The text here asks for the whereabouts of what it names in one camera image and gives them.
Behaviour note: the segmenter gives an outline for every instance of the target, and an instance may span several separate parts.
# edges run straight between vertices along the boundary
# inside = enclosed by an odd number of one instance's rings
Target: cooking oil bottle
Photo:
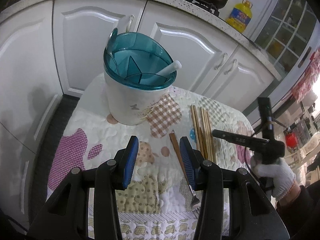
[[[237,3],[234,6],[226,22],[238,32],[243,33],[252,18],[251,7],[251,2],[242,0],[242,3]]]

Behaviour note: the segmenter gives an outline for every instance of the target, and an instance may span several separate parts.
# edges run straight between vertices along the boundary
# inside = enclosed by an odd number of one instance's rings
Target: speckled countertop
[[[20,10],[23,10],[33,4],[39,3],[41,1],[45,0],[21,0],[12,6],[6,8],[3,10],[0,14],[0,23],[4,20],[6,20],[11,15],[19,12]],[[180,10],[183,10],[189,14],[192,14],[211,25],[215,26],[219,30],[223,31],[225,34],[229,35],[231,38],[233,38],[235,41],[237,41],[239,44],[241,44],[243,47],[245,47],[247,50],[249,50],[265,67],[278,79],[281,79],[280,74],[277,72],[277,70],[273,67],[273,65],[268,61],[268,59],[261,53],[261,51],[254,45],[252,42],[250,42],[246,37],[244,37],[241,33],[236,31],[234,28],[232,28],[230,25],[228,25],[226,22],[221,20],[218,17],[215,17],[211,13],[207,12],[206,10],[190,3],[185,0],[153,0],[157,1],[175,8],[178,8]]]

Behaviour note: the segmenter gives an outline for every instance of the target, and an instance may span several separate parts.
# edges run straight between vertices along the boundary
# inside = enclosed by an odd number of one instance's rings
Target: black gripper frame
[[[189,144],[187,137],[181,140]],[[245,168],[221,169],[186,147],[195,169],[194,190],[203,190],[194,240],[288,240],[289,234],[265,193]],[[229,236],[222,236],[223,189],[229,190]]]
[[[98,168],[86,171],[73,168],[32,222],[28,239],[92,239],[88,236],[88,204],[89,189],[94,188],[95,239],[122,240],[115,190],[124,190],[119,186],[121,175],[117,171],[127,155],[126,149],[122,149],[111,162],[106,161]]]

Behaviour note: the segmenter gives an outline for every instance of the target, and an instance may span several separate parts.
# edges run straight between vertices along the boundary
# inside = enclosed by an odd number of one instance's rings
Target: metal screw
[[[203,164],[204,166],[211,166],[211,165],[212,165],[212,162],[209,161],[209,160],[204,160],[204,161],[202,162],[202,164]]]
[[[72,174],[78,174],[79,172],[80,172],[80,169],[79,169],[78,167],[73,168],[73,169],[71,170],[71,173],[72,173]]]
[[[113,166],[113,165],[116,165],[116,160],[114,160],[114,159],[111,159],[111,160],[108,160],[107,161],[107,164],[109,165],[109,166]]]
[[[240,168],[239,169],[239,173],[242,174],[242,175],[246,175],[248,172],[245,168]]]

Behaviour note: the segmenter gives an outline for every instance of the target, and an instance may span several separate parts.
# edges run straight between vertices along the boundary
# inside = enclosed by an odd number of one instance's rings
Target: gloved hand
[[[279,158],[275,164],[266,165],[260,164],[253,156],[251,158],[251,169],[258,177],[273,178],[275,188],[272,190],[272,196],[278,201],[289,193],[296,179],[296,175],[284,158]]]

